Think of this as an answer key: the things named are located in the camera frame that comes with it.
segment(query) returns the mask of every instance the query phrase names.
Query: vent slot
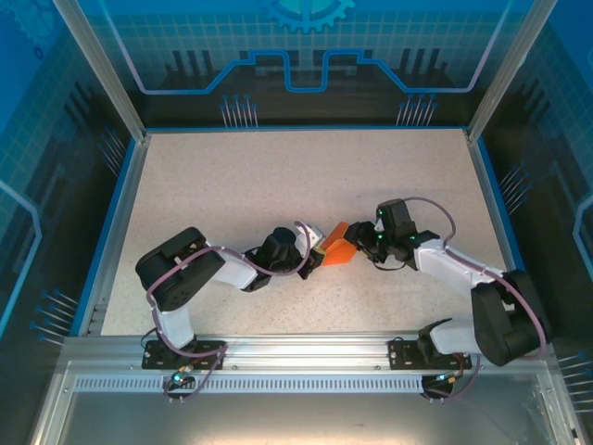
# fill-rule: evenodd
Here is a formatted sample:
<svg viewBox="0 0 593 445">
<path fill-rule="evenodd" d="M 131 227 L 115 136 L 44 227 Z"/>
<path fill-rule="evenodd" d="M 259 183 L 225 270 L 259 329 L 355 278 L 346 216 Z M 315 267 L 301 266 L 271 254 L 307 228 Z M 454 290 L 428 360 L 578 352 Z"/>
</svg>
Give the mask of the vent slot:
<svg viewBox="0 0 593 445">
<path fill-rule="evenodd" d="M 194 375 L 197 382 L 202 375 Z M 161 392 L 162 375 L 79 376 L 77 392 Z M 179 392 L 190 392 L 196 382 Z M 205 393 L 420 393 L 420 375 L 214 375 Z"/>
</svg>

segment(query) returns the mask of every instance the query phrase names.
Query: cable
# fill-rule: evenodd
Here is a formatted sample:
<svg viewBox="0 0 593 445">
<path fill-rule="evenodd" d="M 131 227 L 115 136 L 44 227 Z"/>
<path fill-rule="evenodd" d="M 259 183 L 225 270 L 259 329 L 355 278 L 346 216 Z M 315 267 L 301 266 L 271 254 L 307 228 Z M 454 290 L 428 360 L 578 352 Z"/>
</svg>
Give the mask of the cable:
<svg viewBox="0 0 593 445">
<path fill-rule="evenodd" d="M 376 262 L 374 262 L 372 265 L 374 266 L 375 269 L 377 269 L 379 271 L 383 271 L 383 272 L 401 271 L 404 267 L 406 267 L 406 263 L 405 262 L 401 266 L 394 267 L 393 269 L 389 269 L 389 268 L 386 268 L 386 267 L 381 267 L 381 266 L 377 265 Z"/>
<path fill-rule="evenodd" d="M 159 279 L 157 281 L 155 281 L 147 289 L 147 291 L 146 291 L 146 301 L 148 302 L 148 305 L 150 306 L 150 311 L 152 312 L 152 319 L 155 322 L 155 329 L 157 330 L 157 334 L 160 337 L 160 339 L 163 341 L 163 343 L 165 343 L 165 345 L 167 345 L 167 348 L 169 348 L 170 350 L 172 350 L 176 354 L 181 355 L 182 357 L 188 357 L 188 358 L 193 358 L 193 359 L 201 359 L 201 358 L 209 357 L 211 355 L 218 355 L 216 361 L 214 362 L 214 364 L 210 368 L 209 372 L 204 377 L 204 380 L 202 381 L 202 383 L 196 388 L 196 390 L 192 394 L 190 394 L 190 396 L 188 396 L 188 397 L 185 398 L 186 400 L 193 398 L 195 396 L 195 394 L 197 394 L 204 387 L 204 385 L 206 385 L 206 382 L 208 381 L 209 377 L 214 372 L 214 369 L 216 369 L 216 366 L 218 366 L 218 363 L 221 362 L 222 358 L 226 354 L 226 350 L 228 349 L 228 345 L 224 345 L 224 346 L 222 346 L 220 348 L 216 348 L 215 350 L 210 350 L 208 352 L 198 352 L 198 353 L 185 352 L 184 350 L 180 350 L 180 349 L 176 348 L 175 345 L 173 345 L 171 343 L 171 341 L 165 335 L 165 333 L 163 331 L 163 328 L 162 328 L 162 325 L 160 324 L 160 320 L 158 319 L 157 301 L 155 300 L 155 297 L 153 296 L 153 293 L 154 293 L 155 289 L 157 287 L 159 287 L 164 281 L 166 281 L 167 279 L 169 279 L 171 276 L 173 276 L 174 274 L 176 274 L 177 272 L 179 272 L 187 264 L 189 264 L 190 262 L 196 260 L 197 258 L 199 258 L 202 255 L 205 255 L 205 254 L 207 254 L 209 252 L 221 252 L 221 251 L 224 251 L 225 253 L 228 253 L 229 255 L 232 255 L 232 256 L 238 258 L 239 260 L 247 263 L 249 266 L 253 267 L 255 270 L 257 270 L 257 271 L 259 271 L 261 273 L 265 273 L 267 275 L 287 276 L 287 275 L 292 275 L 294 273 L 297 273 L 300 269 L 302 269 L 302 267 L 307 263 L 307 260 L 309 259 L 309 251 L 310 251 L 310 248 L 311 248 L 311 239 L 310 239 L 310 236 L 309 236 L 309 232 L 307 230 L 307 226 L 304 223 L 302 223 L 300 221 L 296 221 L 295 222 L 295 225 L 296 225 L 296 227 L 301 227 L 303 229 L 303 232 L 305 234 L 305 238 L 307 240 L 307 248 L 306 248 L 306 252 L 307 253 L 303 257 L 303 260 L 292 271 L 284 272 L 284 273 L 268 271 L 268 270 L 266 270 L 266 269 L 264 269 L 262 267 L 257 266 L 257 264 L 251 262 L 250 260 L 248 260 L 247 258 L 245 258 L 245 256 L 243 254 L 241 254 L 241 253 L 239 253 L 239 252 L 237 252 L 235 250 L 232 250 L 230 248 L 225 248 L 225 247 L 222 247 L 222 246 L 212 246 L 212 247 L 208 247 L 208 248 L 202 248 L 198 252 L 193 253 L 192 255 L 190 255 L 189 257 L 187 257 L 185 260 L 183 260 L 179 264 L 177 264 L 174 267 L 172 267 L 168 272 L 164 273 L 161 277 L 159 277 Z M 169 395 L 169 388 L 164 387 L 164 392 L 165 392 L 165 395 L 166 396 L 169 396 L 170 397 L 170 395 Z"/>
<path fill-rule="evenodd" d="M 214 363 L 212 364 L 212 366 L 210 366 L 210 369 L 208 370 L 208 373 L 204 376 L 204 378 L 202 379 L 202 381 L 200 382 L 200 384 L 196 387 L 196 389 L 194 389 L 194 391 L 192 391 L 191 393 L 189 393 L 187 396 L 180 396 L 179 398 L 179 402 L 184 403 L 185 401 L 190 401 L 191 399 L 193 399 L 202 389 L 204 389 L 204 386 L 207 384 L 208 380 L 210 379 L 210 377 L 212 376 L 212 373 L 214 373 L 214 370 L 216 369 L 216 367 L 219 365 L 219 363 L 221 362 L 222 358 L 225 355 L 226 350 L 228 349 L 228 346 L 223 346 L 222 347 L 224 349 L 224 352 L 221 353 L 216 360 L 214 361 Z M 172 380 L 169 381 L 168 385 L 165 385 L 163 387 L 163 395 L 165 397 L 168 397 L 170 401 L 173 401 L 174 398 L 171 396 L 170 393 L 170 386 L 171 386 Z"/>
<path fill-rule="evenodd" d="M 450 258 L 452 258 L 453 260 L 456 260 L 456 261 L 460 262 L 461 264 L 464 264 L 467 267 L 470 267 L 470 268 L 474 269 L 475 271 L 477 271 L 479 273 L 483 273 L 484 275 L 496 280 L 501 285 L 503 285 L 504 288 L 507 289 L 507 291 L 510 292 L 517 299 L 517 301 L 519 301 L 519 304 L 521 304 L 521 306 L 523 306 L 523 309 L 525 310 L 525 312 L 527 312 L 527 316 L 531 320 L 531 323 L 533 323 L 534 328 L 537 331 L 537 337 L 539 338 L 539 351 L 537 352 L 537 354 L 524 356 L 524 357 L 522 357 L 522 359 L 523 360 L 537 360 L 537 359 L 540 359 L 541 357 L 545 356 L 548 351 L 548 344 L 546 341 L 546 333 L 544 332 L 543 326 L 537 319 L 536 313 L 534 312 L 533 309 L 531 309 L 531 306 L 529 306 L 529 303 L 527 303 L 527 301 L 524 299 L 523 295 L 521 295 L 521 293 L 517 289 L 515 289 L 511 285 L 511 283 L 509 283 L 503 277 L 498 276 L 497 274 L 495 274 L 493 272 L 490 272 L 488 269 L 485 269 L 471 261 L 465 260 L 464 258 L 460 257 L 459 255 L 456 255 L 455 253 L 451 252 L 448 248 L 445 248 L 445 254 L 449 255 Z"/>
<path fill-rule="evenodd" d="M 447 217 L 449 223 L 451 224 L 451 233 L 447 235 L 447 237 L 443 240 L 443 248 L 447 245 L 447 243 L 453 238 L 453 236 L 455 236 L 455 234 L 457 233 L 457 224 L 455 224 L 455 220 L 453 219 L 453 216 L 451 216 L 451 214 L 448 212 L 447 209 L 445 209 L 441 204 L 439 204 L 436 201 L 433 201 L 432 199 L 428 198 L 428 197 L 404 197 L 403 201 L 422 201 L 422 202 L 427 202 L 429 204 L 432 204 L 433 206 L 435 206 L 437 209 L 441 210 L 445 216 Z"/>
<path fill-rule="evenodd" d="M 457 399 L 461 394 L 467 392 L 467 390 L 469 388 L 471 388 L 473 386 L 473 384 L 475 383 L 475 379 L 478 377 L 478 373 L 480 372 L 481 358 L 482 358 L 482 356 L 478 355 L 478 357 L 475 361 L 475 369 L 473 370 L 473 374 L 470 377 L 470 380 L 467 382 L 467 385 L 465 385 L 462 389 L 457 391 L 455 394 L 448 395 L 446 392 L 440 391 L 438 389 L 428 389 L 428 391 L 443 392 L 444 394 L 447 394 L 447 399 L 452 399 L 452 400 Z"/>
<path fill-rule="evenodd" d="M 463 354 L 453 354 L 453 357 L 460 363 L 460 378 L 463 377 Z"/>
<path fill-rule="evenodd" d="M 142 346 L 142 349 L 146 348 L 146 345 L 143 343 L 143 341 L 145 341 L 145 339 L 152 334 L 153 332 L 157 331 L 157 329 L 155 327 L 153 327 L 151 330 L 149 330 L 146 334 L 144 334 L 142 336 L 142 338 L 140 338 L 140 346 Z"/>
<path fill-rule="evenodd" d="M 433 206 L 437 207 L 439 210 L 441 210 L 445 214 L 445 216 L 447 217 L 448 221 L 451 224 L 451 233 L 443 240 L 443 249 L 445 251 L 445 254 L 448 255 L 453 260 L 456 260 L 456 261 L 460 262 L 461 264 L 463 264 L 471 269 L 474 269 L 475 271 L 477 271 L 479 273 L 483 273 L 484 275 L 496 280 L 501 285 L 503 285 L 504 288 L 507 289 L 507 291 L 510 292 L 517 299 L 519 304 L 521 304 L 521 306 L 527 313 L 527 316 L 531 320 L 531 323 L 534 325 L 534 328 L 537 331 L 537 337 L 539 339 L 539 351 L 537 352 L 537 354 L 525 356 L 525 357 L 522 357 L 522 359 L 536 360 L 536 359 L 539 359 L 539 358 L 545 356 L 546 352 L 548 351 L 548 344 L 546 341 L 546 333 L 544 332 L 543 326 L 537 319 L 536 313 L 533 311 L 533 309 L 531 309 L 531 306 L 529 306 L 529 303 L 527 303 L 527 301 L 524 299 L 523 295 L 521 295 L 521 293 L 517 289 L 515 289 L 513 286 L 511 286 L 511 284 L 507 280 L 505 280 L 503 277 L 498 276 L 493 272 L 490 272 L 488 269 L 484 268 L 483 266 L 481 266 L 479 264 L 475 264 L 472 261 L 465 260 L 464 258 L 460 257 L 459 255 L 456 255 L 455 253 L 453 253 L 448 248 L 448 242 L 457 233 L 457 225 L 455 224 L 455 220 L 453 220 L 453 216 L 451 216 L 451 214 L 448 212 L 448 210 L 445 209 L 438 202 L 433 201 L 432 199 L 429 199 L 427 197 L 406 197 L 403 200 L 404 201 L 427 202 L 427 203 L 432 204 Z"/>
</svg>

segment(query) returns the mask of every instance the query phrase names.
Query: blue trim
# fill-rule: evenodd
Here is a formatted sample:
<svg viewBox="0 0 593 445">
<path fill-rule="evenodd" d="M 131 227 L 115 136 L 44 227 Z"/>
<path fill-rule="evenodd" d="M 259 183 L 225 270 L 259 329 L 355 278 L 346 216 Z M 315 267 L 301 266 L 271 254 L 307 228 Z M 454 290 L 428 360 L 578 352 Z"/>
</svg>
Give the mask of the blue trim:
<svg viewBox="0 0 593 445">
<path fill-rule="evenodd" d="M 269 127 L 148 127 L 149 133 L 241 133 L 241 132 L 298 132 L 307 130 L 450 130 L 465 129 L 466 125 L 442 125 L 432 127 L 400 127 L 396 125 L 303 125 L 303 126 L 269 126 Z"/>
<path fill-rule="evenodd" d="M 111 229 L 111 224 L 113 223 L 115 210 L 118 207 L 118 203 L 120 202 L 121 190 L 123 189 L 123 183 L 125 182 L 126 175 L 130 169 L 130 162 L 132 161 L 132 155 L 135 149 L 136 141 L 132 139 L 128 145 L 128 150 L 126 151 L 123 164 L 121 165 L 120 176 L 118 177 L 118 181 L 115 184 L 115 189 L 113 190 L 113 197 L 109 203 L 109 209 L 107 210 L 107 215 L 105 217 L 105 221 L 103 222 L 103 228 L 101 229 L 101 235 L 99 236 L 99 240 L 96 245 L 95 254 L 93 256 L 93 261 L 91 262 L 89 273 L 86 275 L 86 282 L 84 283 L 84 288 L 82 289 L 81 300 L 78 303 L 78 309 L 74 314 L 74 320 L 72 321 L 72 327 L 70 328 L 69 334 L 71 337 L 77 337 L 78 331 L 81 329 L 82 319 L 84 318 L 86 306 L 89 304 L 89 299 L 91 298 L 91 291 L 93 290 L 93 285 L 95 284 L 99 263 L 103 257 L 103 250 L 105 249 L 107 236 L 109 235 L 109 230 Z"/>
<path fill-rule="evenodd" d="M 209 95 L 223 80 L 224 78 L 231 72 L 235 67 L 241 66 L 256 66 L 257 61 L 256 58 L 260 56 L 279 56 L 283 59 L 284 64 L 284 86 L 286 91 L 290 93 L 322 93 L 326 90 L 328 83 L 329 83 L 329 72 L 330 72 L 330 57 L 332 56 L 356 56 L 357 64 L 359 65 L 375 65 L 383 73 L 395 84 L 398 88 L 401 89 L 404 93 L 452 93 L 452 94 L 463 94 L 469 93 L 475 87 L 475 84 L 482 73 L 482 69 L 486 64 L 486 61 L 490 55 L 490 51 L 492 50 L 494 43 L 498 39 L 498 35 L 500 30 L 502 29 L 502 25 L 504 24 L 509 12 L 511 11 L 511 7 L 515 0 L 510 0 L 509 3 L 506 5 L 505 9 L 502 11 L 500 19 L 498 20 L 497 26 L 495 30 L 492 32 L 492 36 L 488 40 L 486 48 L 484 50 L 483 55 L 481 56 L 475 72 L 473 73 L 472 79 L 470 83 L 466 87 L 457 88 L 457 87 L 410 87 L 407 86 L 399 77 L 389 68 L 389 66 L 380 58 L 373 58 L 373 57 L 365 57 L 364 49 L 363 48 L 334 48 L 329 49 L 323 53 L 322 57 L 322 79 L 321 85 L 316 87 L 295 87 L 292 83 L 291 78 L 291 66 L 290 66 L 290 57 L 286 50 L 284 49 L 251 49 L 247 52 L 247 59 L 240 59 L 240 60 L 233 60 L 229 63 L 213 80 L 210 84 L 203 89 L 191 89 L 191 90 L 153 90 L 148 89 L 144 86 L 142 79 L 140 79 L 140 74 L 136 67 L 133 64 L 132 57 L 128 52 L 123 40 L 121 39 L 120 33 L 118 32 L 115 23 L 109 11 L 107 10 L 107 5 L 105 0 L 100 0 L 100 6 L 105 14 L 105 18 L 107 20 L 107 25 L 113 32 L 113 35 L 120 47 L 120 51 L 125 59 L 130 72 L 138 86 L 138 89 L 144 93 L 145 95 Z"/>
<path fill-rule="evenodd" d="M 488 151 L 486 150 L 486 144 L 484 143 L 484 139 L 482 139 L 482 136 L 478 138 L 478 147 L 480 149 L 480 156 L 482 157 L 482 161 L 484 162 L 484 166 L 486 167 L 486 174 L 488 175 L 488 181 L 490 182 L 492 192 L 494 193 L 494 199 L 497 202 L 498 214 L 500 215 L 500 219 L 502 220 L 504 233 L 507 239 L 509 240 L 512 259 L 515 261 L 515 267 L 517 269 L 521 269 L 522 271 L 524 271 L 525 264 L 523 263 L 521 252 L 519 251 L 517 238 L 515 238 L 515 233 L 512 230 L 511 218 L 509 218 L 509 213 L 507 212 L 507 209 L 504 206 L 504 200 L 502 199 L 502 193 L 500 193 L 500 187 L 498 187 L 497 177 L 494 174 L 494 168 L 492 167 L 492 162 L 490 161 L 490 156 L 488 155 Z"/>
</svg>

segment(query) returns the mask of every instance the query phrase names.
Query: gear graphic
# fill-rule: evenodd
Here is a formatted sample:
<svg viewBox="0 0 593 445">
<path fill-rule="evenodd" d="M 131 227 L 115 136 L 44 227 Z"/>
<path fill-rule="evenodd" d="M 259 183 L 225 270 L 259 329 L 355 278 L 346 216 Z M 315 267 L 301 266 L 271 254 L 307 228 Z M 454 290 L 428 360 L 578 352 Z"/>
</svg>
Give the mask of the gear graphic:
<svg viewBox="0 0 593 445">
<path fill-rule="evenodd" d="M 55 26 L 51 0 L 0 0 L 0 12 L 10 10 L 20 29 L 37 45 L 49 37 Z"/>
<path fill-rule="evenodd" d="M 354 6 L 353 0 L 260 0 L 268 11 L 268 18 L 278 26 L 288 26 L 291 32 L 311 29 L 321 32 L 325 26 L 334 26 L 337 19 L 346 17 L 346 10 Z"/>
</svg>

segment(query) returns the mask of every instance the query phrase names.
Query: orange object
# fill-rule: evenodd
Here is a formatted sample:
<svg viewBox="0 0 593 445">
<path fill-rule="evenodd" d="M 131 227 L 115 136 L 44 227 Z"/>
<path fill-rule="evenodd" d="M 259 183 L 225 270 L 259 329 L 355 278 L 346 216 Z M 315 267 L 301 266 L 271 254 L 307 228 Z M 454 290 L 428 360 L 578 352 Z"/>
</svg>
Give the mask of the orange object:
<svg viewBox="0 0 593 445">
<path fill-rule="evenodd" d="M 348 243 L 344 238 L 336 239 L 334 243 L 325 250 L 325 259 L 322 266 L 334 266 L 346 264 L 356 255 L 356 247 Z"/>
<path fill-rule="evenodd" d="M 335 227 L 334 231 L 331 232 L 327 238 L 325 238 L 325 241 L 323 241 L 322 249 L 327 250 L 327 248 L 330 247 L 336 239 L 344 238 L 344 235 L 346 234 L 346 230 L 348 230 L 348 223 L 347 222 L 339 223 Z"/>
<path fill-rule="evenodd" d="M 356 254 L 356 247 L 352 246 L 344 239 L 347 222 L 339 223 L 333 232 L 323 241 L 322 249 L 325 250 L 325 258 L 322 266 L 333 266 L 336 264 L 346 264 L 352 260 Z"/>
</svg>

